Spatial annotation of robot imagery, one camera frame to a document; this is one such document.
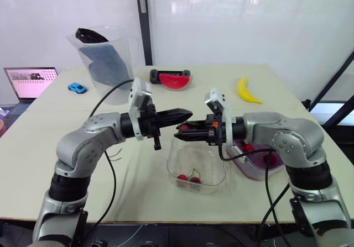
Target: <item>red cherry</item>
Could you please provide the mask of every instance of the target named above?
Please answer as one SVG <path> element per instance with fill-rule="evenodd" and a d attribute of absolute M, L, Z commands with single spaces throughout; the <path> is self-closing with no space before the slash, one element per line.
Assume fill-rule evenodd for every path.
<path fill-rule="evenodd" d="M 263 157 L 265 163 L 267 163 L 267 158 L 269 158 L 269 155 L 265 155 Z M 269 164 L 274 165 L 275 163 L 277 163 L 277 156 L 275 154 L 271 154 Z"/>
<path fill-rule="evenodd" d="M 200 179 L 198 177 L 192 177 L 190 180 L 190 182 L 195 182 L 195 183 L 201 183 Z"/>
<path fill-rule="evenodd" d="M 253 147 L 251 144 L 246 144 L 246 145 L 243 147 L 243 150 L 246 151 L 246 152 L 249 152 L 249 151 L 254 150 L 254 147 Z"/>
<path fill-rule="evenodd" d="M 179 176 L 177 176 L 177 179 L 188 181 L 188 177 L 184 174 L 180 174 Z"/>

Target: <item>clear plastic container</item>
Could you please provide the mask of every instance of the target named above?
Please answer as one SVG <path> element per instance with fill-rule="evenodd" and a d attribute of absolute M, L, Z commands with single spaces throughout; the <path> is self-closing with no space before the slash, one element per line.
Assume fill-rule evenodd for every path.
<path fill-rule="evenodd" d="M 242 144 L 240 141 L 236 141 L 233 143 L 232 146 L 226 147 L 226 153 L 230 157 L 239 155 L 245 152 L 244 150 L 242 150 L 243 145 L 244 144 Z M 268 146 L 264 146 L 264 145 L 252 144 L 252 146 L 254 147 L 254 149 L 269 148 Z M 266 161 L 264 159 L 264 156 L 268 156 L 268 155 L 269 152 L 254 153 L 252 155 L 248 155 L 236 159 L 233 162 L 248 178 L 256 181 L 262 181 L 266 178 Z M 277 172 L 281 171 L 284 168 L 284 164 L 280 159 L 279 154 L 273 152 L 272 156 L 274 156 L 274 158 L 273 158 L 273 163 L 269 167 L 269 171 L 268 171 L 269 177 L 276 174 Z"/>
<path fill-rule="evenodd" d="M 67 39 L 77 49 L 98 94 L 103 97 L 115 85 L 133 78 L 129 39 L 125 31 L 117 27 L 89 29 L 101 34 L 109 41 L 86 44 L 76 38 L 75 33 L 67 36 Z M 110 105 L 127 103 L 131 86 L 131 83 L 127 83 L 116 89 L 104 102 Z"/>
<path fill-rule="evenodd" d="M 226 166 L 218 156 L 217 147 L 208 146 L 206 142 L 185 142 L 178 138 L 172 139 L 167 171 L 173 185 L 202 193 L 217 191 L 226 177 Z M 179 175 L 185 175 L 189 180 L 197 177 L 201 183 L 181 180 Z"/>

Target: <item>clear plastic bowl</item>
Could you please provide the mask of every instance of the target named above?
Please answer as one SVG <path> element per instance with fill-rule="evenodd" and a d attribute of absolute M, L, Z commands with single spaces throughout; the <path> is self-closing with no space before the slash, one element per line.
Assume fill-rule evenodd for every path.
<path fill-rule="evenodd" d="M 217 147 L 178 138 L 172 139 L 167 171 L 174 186 L 202 193 L 215 192 L 226 177 L 226 166 L 218 156 Z M 198 177 L 201 183 L 178 179 L 181 174 L 189 178 Z"/>

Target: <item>wire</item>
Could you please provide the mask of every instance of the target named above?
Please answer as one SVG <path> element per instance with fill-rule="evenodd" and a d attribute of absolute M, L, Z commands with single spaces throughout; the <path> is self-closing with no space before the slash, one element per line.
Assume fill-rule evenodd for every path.
<path fill-rule="evenodd" d="M 269 171 L 269 163 L 270 163 L 270 156 L 272 154 L 272 151 L 269 152 L 269 155 L 267 157 L 267 166 L 265 167 L 265 190 L 267 191 L 267 196 L 268 196 L 268 200 L 269 200 L 269 204 L 272 206 L 273 205 L 273 201 L 272 201 L 272 197 L 270 196 L 270 192 L 269 192 L 269 186 L 268 186 L 268 171 Z M 277 215 L 275 213 L 275 210 L 274 208 L 272 208 L 272 213 L 273 213 L 273 218 L 274 218 L 274 221 L 275 221 L 275 225 L 277 226 L 283 240 L 285 241 L 286 245 L 288 247 L 291 247 L 291 244 L 290 242 L 287 240 L 287 238 L 285 237 L 283 231 L 282 231 L 282 228 L 280 227 L 279 225 L 279 222 L 278 222 L 278 218 L 277 218 Z"/>
<path fill-rule="evenodd" d="M 108 91 L 106 93 L 106 95 L 104 95 L 104 97 L 96 104 L 96 106 L 93 108 L 92 112 L 90 113 L 89 115 L 89 118 L 92 117 L 94 115 L 94 113 L 97 111 L 98 107 L 101 105 L 101 103 L 114 91 L 116 90 L 117 88 L 119 88 L 120 86 L 126 84 L 126 83 L 129 83 L 129 82 L 133 82 L 134 80 L 126 80 L 126 81 L 123 81 L 121 83 L 119 83 L 118 85 L 114 86 L 110 91 Z M 112 170 L 112 174 L 113 174 L 113 194 L 112 194 L 112 198 L 111 198 L 111 201 L 110 203 L 108 204 L 108 207 L 106 209 L 106 211 L 103 213 L 103 215 L 99 218 L 99 220 L 91 227 L 89 228 L 86 233 L 85 233 L 85 236 L 87 237 L 87 235 L 89 234 L 90 231 L 92 231 L 93 229 L 95 229 L 99 224 L 100 222 L 105 218 L 105 216 L 107 215 L 108 211 L 111 209 L 111 206 L 113 204 L 113 201 L 114 201 L 114 197 L 116 196 L 116 189 L 117 189 L 117 177 L 116 177 L 116 172 L 114 171 L 114 168 L 113 168 L 113 165 L 110 161 L 110 157 L 109 155 L 107 154 L 107 152 L 105 151 L 105 156 L 106 156 L 106 159 L 108 161 L 108 164 L 110 165 L 110 168 Z"/>
<path fill-rule="evenodd" d="M 144 225 L 144 224 L 142 224 L 142 225 L 137 229 L 137 231 L 134 232 L 134 234 L 133 234 L 132 236 L 130 236 L 124 243 L 119 244 L 117 247 L 121 247 L 121 246 L 123 246 L 125 243 L 127 243 L 128 241 L 130 241 L 131 239 L 133 239 L 134 236 L 137 235 L 137 233 L 139 232 L 139 230 L 143 227 L 143 225 Z"/>
<path fill-rule="evenodd" d="M 112 155 L 112 156 L 109 156 L 109 157 L 110 157 L 110 161 L 117 161 L 117 160 L 120 160 L 122 157 L 119 157 L 119 158 L 117 158 L 117 159 L 115 159 L 115 160 L 111 160 L 111 158 L 117 156 L 121 151 L 122 151 L 122 149 L 119 149 L 117 153 L 115 153 L 115 154 Z"/>
<path fill-rule="evenodd" d="M 114 155 L 109 156 L 109 157 L 115 157 L 115 156 L 117 156 L 121 151 L 122 151 L 122 149 L 119 149 L 117 153 L 115 153 Z"/>
<path fill-rule="evenodd" d="M 289 184 L 285 187 L 283 192 L 278 196 L 275 204 L 273 204 L 273 202 L 272 202 L 272 198 L 270 196 L 269 187 L 268 187 L 269 161 L 270 161 L 270 156 L 271 156 L 271 154 L 272 154 L 272 152 L 274 150 L 273 149 L 257 149 L 257 150 L 248 151 L 248 152 L 245 152 L 245 153 L 242 153 L 242 154 L 239 154 L 237 156 L 230 157 L 230 158 L 223 157 L 223 154 L 222 154 L 222 114 L 219 113 L 216 117 L 217 117 L 217 123 L 218 123 L 218 128 L 217 128 L 218 153 L 219 153 L 219 157 L 220 157 L 221 160 L 223 160 L 223 161 L 231 161 L 231 160 L 235 160 L 235 159 L 238 159 L 240 157 L 251 155 L 251 154 L 254 154 L 254 153 L 265 152 L 265 151 L 269 152 L 269 155 L 267 157 L 267 167 L 265 168 L 265 190 L 267 191 L 267 196 L 268 196 L 268 200 L 269 200 L 269 203 L 270 203 L 270 209 L 268 211 L 269 213 L 267 212 L 267 214 L 263 218 L 263 221 L 262 221 L 263 225 L 261 224 L 262 227 L 260 227 L 260 229 L 258 230 L 257 246 L 260 246 L 260 240 L 259 239 L 261 238 L 261 231 L 263 230 L 264 223 L 266 222 L 270 212 L 272 212 L 275 224 L 276 224 L 276 226 L 277 226 L 277 228 L 278 228 L 283 240 L 285 241 L 285 243 L 287 244 L 288 247 L 291 247 L 290 242 L 288 242 L 287 238 L 285 237 L 285 235 L 284 235 L 284 233 L 282 231 L 282 228 L 279 225 L 278 218 L 277 218 L 277 215 L 276 215 L 275 210 L 274 210 L 275 205 L 279 202 L 279 200 L 282 198 L 282 196 L 289 189 Z"/>
<path fill-rule="evenodd" d="M 267 221 L 267 218 L 269 217 L 270 213 L 272 212 L 272 210 L 275 208 L 275 206 L 278 204 L 278 202 L 280 201 L 280 199 L 282 199 L 282 197 L 285 195 L 285 193 L 288 191 L 288 189 L 290 188 L 290 185 L 287 184 L 284 189 L 282 190 L 282 192 L 280 193 L 280 195 L 278 195 L 277 199 L 275 199 L 275 201 L 273 202 L 273 204 L 270 206 L 270 208 L 268 209 L 268 211 L 266 212 L 266 214 L 264 215 L 264 218 L 258 228 L 258 232 L 257 232 L 257 247 L 260 247 L 261 245 L 261 236 L 262 236 L 262 232 L 263 232 L 263 228 L 264 225 Z"/>
<path fill-rule="evenodd" d="M 101 105 L 101 103 L 113 92 L 115 91 L 117 88 L 123 86 L 124 84 L 127 84 L 129 82 L 133 82 L 134 80 L 125 80 L 121 83 L 119 83 L 118 85 L 114 86 L 110 91 L 108 91 L 106 93 L 106 95 L 104 95 L 104 97 L 96 104 L 96 106 L 94 107 L 94 109 L 92 110 L 92 112 L 90 113 L 89 117 L 92 117 L 93 114 L 97 111 L 98 107 Z"/>
<path fill-rule="evenodd" d="M 222 118 L 221 118 L 221 116 L 222 116 L 222 114 L 220 114 L 220 113 L 217 115 L 217 123 L 218 123 L 217 135 L 218 135 L 218 153 L 219 153 L 219 157 L 222 161 L 231 161 L 231 160 L 238 159 L 240 157 L 252 155 L 254 153 L 259 153 L 259 152 L 274 151 L 273 149 L 256 149 L 256 150 L 252 150 L 252 151 L 248 151 L 248 152 L 236 155 L 234 157 L 228 157 L 228 158 L 224 157 L 222 154 L 222 128 L 221 128 Z"/>
<path fill-rule="evenodd" d="M 239 239 L 236 238 L 235 235 L 233 235 L 231 232 L 228 232 L 226 229 L 222 229 L 219 226 L 216 227 L 217 230 L 226 233 L 227 235 L 229 235 L 230 237 L 232 237 L 235 241 L 238 242 L 239 245 L 241 245 L 242 247 L 246 247 Z"/>
<path fill-rule="evenodd" d="M 111 198 L 111 201 L 106 209 L 106 211 L 103 213 L 103 215 L 100 217 L 100 219 L 91 227 L 87 230 L 87 232 L 85 233 L 85 236 L 87 237 L 88 234 L 90 233 L 90 231 L 92 231 L 93 229 L 95 229 L 99 224 L 100 222 L 105 218 L 105 216 L 107 215 L 108 211 L 110 210 L 112 204 L 113 204 L 113 201 L 114 201 L 114 197 L 116 196 L 116 189 L 117 189 L 117 178 L 116 178 L 116 172 L 114 171 L 114 168 L 113 168 L 113 165 L 110 161 L 110 157 L 108 156 L 107 152 L 105 151 L 105 155 L 106 155 L 106 158 L 107 158 L 107 161 L 111 167 L 111 170 L 112 170 L 112 174 L 113 174 L 113 194 L 112 194 L 112 198 Z"/>

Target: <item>plastic pitcher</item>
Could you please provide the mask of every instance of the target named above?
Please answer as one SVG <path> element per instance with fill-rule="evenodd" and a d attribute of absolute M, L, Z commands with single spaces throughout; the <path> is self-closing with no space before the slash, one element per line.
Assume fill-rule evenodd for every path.
<path fill-rule="evenodd" d="M 114 86 L 134 78 L 129 39 L 124 30 L 118 27 L 95 27 L 90 30 L 104 36 L 106 41 L 84 43 L 75 34 L 69 35 L 67 39 L 77 49 L 98 94 L 103 97 Z M 131 83 L 127 83 L 116 89 L 104 102 L 110 105 L 127 103 L 131 86 Z"/>

